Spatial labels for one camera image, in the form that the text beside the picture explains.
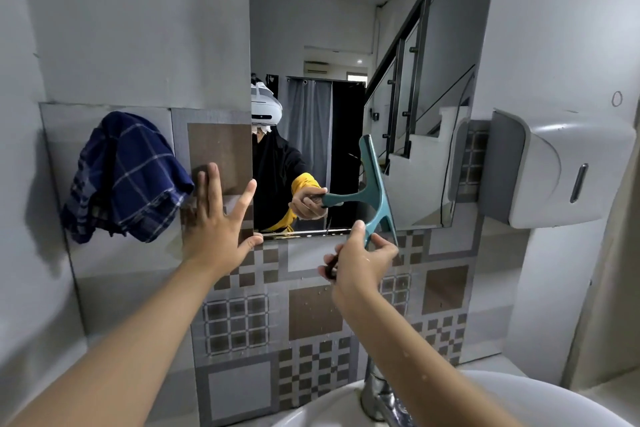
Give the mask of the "person's right hand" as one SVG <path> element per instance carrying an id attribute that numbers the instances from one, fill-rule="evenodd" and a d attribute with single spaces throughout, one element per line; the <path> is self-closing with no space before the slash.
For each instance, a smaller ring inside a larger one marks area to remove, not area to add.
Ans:
<path id="1" fill-rule="evenodd" d="M 370 252 L 364 247 L 365 223 L 355 222 L 348 239 L 335 248 L 339 253 L 337 279 L 328 280 L 333 285 L 333 301 L 344 312 L 347 306 L 364 296 L 378 293 L 380 281 L 398 253 L 390 243 L 376 233 L 371 236 Z"/>

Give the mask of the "person's left hand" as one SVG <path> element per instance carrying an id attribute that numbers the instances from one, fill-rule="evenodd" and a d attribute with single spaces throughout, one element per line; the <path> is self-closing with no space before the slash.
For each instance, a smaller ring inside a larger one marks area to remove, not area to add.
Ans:
<path id="1" fill-rule="evenodd" d="M 252 204 L 257 182 L 250 180 L 233 209 L 223 206 L 220 170 L 209 163 L 206 172 L 198 173 L 195 224 L 183 242 L 183 263 L 211 288 L 220 278 L 230 274 L 244 261 L 239 258 L 239 244 L 244 217 Z"/>

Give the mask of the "teal window squeegee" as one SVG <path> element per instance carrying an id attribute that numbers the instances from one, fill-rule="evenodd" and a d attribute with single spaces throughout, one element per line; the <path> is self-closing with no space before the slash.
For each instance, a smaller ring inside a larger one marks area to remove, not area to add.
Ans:
<path id="1" fill-rule="evenodd" d="M 390 243 L 397 245 L 396 225 L 372 137 L 369 134 L 363 135 L 359 139 L 358 145 L 360 161 L 364 169 L 364 188 L 354 194 L 324 194 L 321 197 L 321 206 L 329 208 L 349 202 L 368 204 L 374 213 L 370 220 L 365 221 L 364 247 L 367 248 L 371 242 L 372 234 L 377 231 L 385 234 Z"/>

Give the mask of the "person's right forearm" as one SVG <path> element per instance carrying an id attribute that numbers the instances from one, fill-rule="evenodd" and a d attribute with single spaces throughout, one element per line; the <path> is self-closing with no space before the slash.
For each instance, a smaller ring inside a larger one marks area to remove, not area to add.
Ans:
<path id="1" fill-rule="evenodd" d="M 377 288 L 333 300 L 418 427 L 524 427 L 446 361 Z"/>

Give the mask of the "person's left forearm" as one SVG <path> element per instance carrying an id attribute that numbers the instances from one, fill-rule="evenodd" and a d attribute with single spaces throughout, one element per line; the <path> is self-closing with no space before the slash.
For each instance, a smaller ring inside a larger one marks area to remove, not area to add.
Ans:
<path id="1" fill-rule="evenodd" d="M 143 427 L 205 296 L 237 268 L 187 261 L 6 427 Z"/>

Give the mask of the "blue checked cloth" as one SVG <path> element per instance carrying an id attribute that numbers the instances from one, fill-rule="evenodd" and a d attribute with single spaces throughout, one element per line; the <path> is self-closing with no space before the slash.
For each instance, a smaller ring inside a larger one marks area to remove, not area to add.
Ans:
<path id="1" fill-rule="evenodd" d="M 154 124 L 113 111 L 79 154 L 61 222 L 80 245 L 98 229 L 151 243 L 194 190 L 189 173 Z"/>

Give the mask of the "chrome faucet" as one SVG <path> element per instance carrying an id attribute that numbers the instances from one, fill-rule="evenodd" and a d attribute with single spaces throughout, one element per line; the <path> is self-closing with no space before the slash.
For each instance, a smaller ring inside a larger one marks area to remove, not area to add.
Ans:
<path id="1" fill-rule="evenodd" d="M 364 414 L 373 421 L 386 423 L 389 427 L 417 427 L 371 356 L 367 358 L 360 404 Z"/>

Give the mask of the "white paper towel dispenser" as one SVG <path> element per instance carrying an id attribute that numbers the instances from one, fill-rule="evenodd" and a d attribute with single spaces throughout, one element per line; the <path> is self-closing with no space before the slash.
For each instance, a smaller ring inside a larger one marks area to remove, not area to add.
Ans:
<path id="1" fill-rule="evenodd" d="M 601 220 L 636 142 L 629 123 L 560 108 L 495 108 L 479 185 L 480 214 L 513 229 Z"/>

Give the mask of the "white ceramic sink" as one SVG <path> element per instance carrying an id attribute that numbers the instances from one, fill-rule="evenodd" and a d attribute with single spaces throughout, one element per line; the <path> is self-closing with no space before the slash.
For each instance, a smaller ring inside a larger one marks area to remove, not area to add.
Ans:
<path id="1" fill-rule="evenodd" d="M 461 372 L 526 427 L 635 427 L 580 394 L 523 376 L 489 371 Z M 231 427 L 388 427 L 365 415 L 359 381 L 313 400 L 292 413 L 270 415 Z"/>

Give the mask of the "frameless wall mirror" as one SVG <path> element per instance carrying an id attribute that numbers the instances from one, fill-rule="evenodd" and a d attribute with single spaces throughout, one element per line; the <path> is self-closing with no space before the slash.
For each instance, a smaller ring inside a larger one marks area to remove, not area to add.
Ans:
<path id="1" fill-rule="evenodd" d="M 254 229 L 283 236 L 347 229 L 375 212 L 364 203 L 296 217 L 291 182 L 351 194 L 366 185 L 358 141 L 371 137 L 398 230 L 473 234 L 483 154 L 471 108 L 490 0 L 250 0 L 252 76 L 280 100 L 273 130 L 307 168 L 287 183 L 257 170 Z"/>

